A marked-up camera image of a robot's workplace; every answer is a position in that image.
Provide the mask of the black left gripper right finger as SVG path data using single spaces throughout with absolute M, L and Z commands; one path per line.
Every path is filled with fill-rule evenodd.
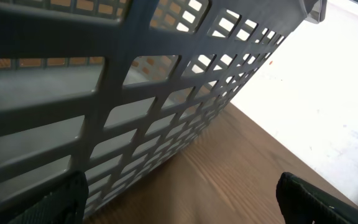
M 276 199 L 286 224 L 358 224 L 358 209 L 290 172 L 281 174 Z

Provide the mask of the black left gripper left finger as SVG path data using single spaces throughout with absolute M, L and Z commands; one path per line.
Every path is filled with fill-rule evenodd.
M 88 194 L 85 174 L 76 171 L 25 201 L 9 223 L 82 223 Z

